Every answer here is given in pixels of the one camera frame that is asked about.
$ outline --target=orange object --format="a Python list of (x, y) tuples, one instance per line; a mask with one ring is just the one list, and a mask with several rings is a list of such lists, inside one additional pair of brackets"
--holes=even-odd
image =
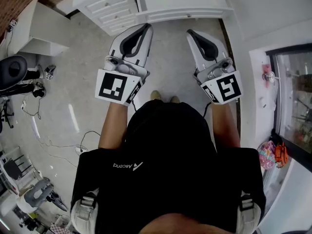
[(287, 148), (284, 142), (282, 143), (282, 145), (278, 144), (276, 147), (275, 161), (277, 163), (278, 168), (282, 168), (288, 162)]

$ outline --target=person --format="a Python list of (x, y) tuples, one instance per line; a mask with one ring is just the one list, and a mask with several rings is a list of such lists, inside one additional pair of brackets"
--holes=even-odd
[[(45, 202), (45, 199), (52, 190), (53, 185), (50, 184), (50, 180), (48, 178), (43, 178), (35, 185), (20, 190), (19, 198), (16, 201), (17, 206), (24, 213), (33, 213), (43, 202)], [(35, 193), (38, 191), (41, 191), (41, 194), (38, 197), (35, 197)]]
[[(240, 148), (228, 105), (211, 107), (216, 148), (203, 116), (177, 97), (164, 103), (153, 91), (128, 126), (127, 107), (110, 103), (98, 149), (79, 158), (75, 228), (81, 234), (229, 234), (252, 222), (254, 230), (265, 207), (258, 153)], [(251, 220), (242, 213), (246, 195)]]

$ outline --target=white cabinet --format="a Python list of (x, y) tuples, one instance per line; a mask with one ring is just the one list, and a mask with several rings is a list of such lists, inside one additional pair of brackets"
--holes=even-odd
[(187, 18), (223, 18), (232, 9), (225, 0), (74, 0), (109, 35), (140, 23)]

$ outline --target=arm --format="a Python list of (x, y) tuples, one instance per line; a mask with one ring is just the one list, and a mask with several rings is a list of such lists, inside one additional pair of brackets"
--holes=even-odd
[(228, 104), (214, 105), (213, 130), (216, 149), (227, 147), (240, 147), (240, 139), (232, 112)]
[(128, 107), (111, 102), (102, 128), (98, 147), (117, 149), (124, 141), (127, 131)]

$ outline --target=shoe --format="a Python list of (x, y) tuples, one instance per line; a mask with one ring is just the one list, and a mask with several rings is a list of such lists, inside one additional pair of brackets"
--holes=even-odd
[(171, 103), (180, 103), (180, 100), (177, 96), (173, 96), (170, 100)]
[(151, 92), (151, 100), (154, 100), (154, 99), (160, 99), (161, 100), (160, 92), (158, 92), (157, 90), (154, 90)]

